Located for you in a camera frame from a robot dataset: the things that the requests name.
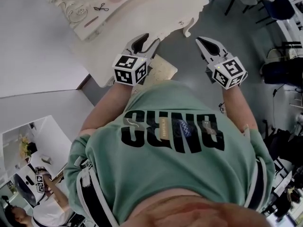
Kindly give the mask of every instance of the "wrist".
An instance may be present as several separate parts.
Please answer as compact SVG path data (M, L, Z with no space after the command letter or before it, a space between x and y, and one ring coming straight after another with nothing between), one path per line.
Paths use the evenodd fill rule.
M122 84L122 83L118 83L116 82L114 85L113 85L114 88L117 88L119 90L126 90L126 91L132 91L133 89L133 86L130 86L130 85L125 85L125 84Z
M51 179L50 179L50 177L48 175L44 175L43 176L43 180L45 181L45 183L51 182Z
M234 93L234 92L241 91L238 86L234 86L234 87L229 88L229 89L222 88L222 90L223 90L223 93Z

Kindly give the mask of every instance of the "logo patch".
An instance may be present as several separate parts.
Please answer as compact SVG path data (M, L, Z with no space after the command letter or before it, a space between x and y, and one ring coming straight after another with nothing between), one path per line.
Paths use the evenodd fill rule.
M169 140L169 124L166 117L159 117L160 139Z
M212 129L212 124L210 121L202 121L202 125L203 127L206 129L206 132L208 134L213 134L213 135L216 135L216 131Z
M181 130L183 131L185 138L190 137L191 131L190 131L188 124L184 120L179 120L179 122L180 122L180 127L181 127Z
M142 124L132 119L123 118L123 124L133 126L136 128L137 131L145 131L145 127Z

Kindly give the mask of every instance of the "carved table leg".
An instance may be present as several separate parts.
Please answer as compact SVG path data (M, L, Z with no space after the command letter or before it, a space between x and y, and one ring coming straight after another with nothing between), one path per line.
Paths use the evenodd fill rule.
M183 34L186 38L190 37L191 36L191 33L189 32L189 29L194 26L196 24L196 22L198 21L199 19L199 14L197 14L196 16L194 16L191 21L189 22L189 24L184 27L183 29Z

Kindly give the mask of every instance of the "skin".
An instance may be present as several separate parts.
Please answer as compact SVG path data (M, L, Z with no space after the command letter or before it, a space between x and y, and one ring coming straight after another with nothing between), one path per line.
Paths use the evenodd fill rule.
M132 87L114 84L83 124L80 135L120 116ZM245 126L258 129L256 120L238 86L223 89L228 118L243 132ZM186 189L170 189L138 204L122 227L270 227L264 216L231 203L215 203Z
M65 194L50 180L49 176L43 175L45 184L53 191L54 198L59 206L66 212L69 209L68 198Z
M27 215L24 209L14 206L11 212L14 214L17 222L27 227L32 227L32 217Z
M236 204L215 203L201 196L160 200L129 218L121 227L270 227L266 218Z

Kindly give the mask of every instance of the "blue chair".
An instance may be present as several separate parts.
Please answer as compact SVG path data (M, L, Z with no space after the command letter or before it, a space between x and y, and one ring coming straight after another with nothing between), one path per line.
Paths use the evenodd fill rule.
M256 22L256 24L265 21L269 18L272 18L273 21L267 23L266 25L270 25L277 20L286 20L286 19L291 19L294 14L294 8L289 0L274 0L273 2L268 1L268 0L262 0L263 7L261 9L266 9L269 16L266 18L263 18Z

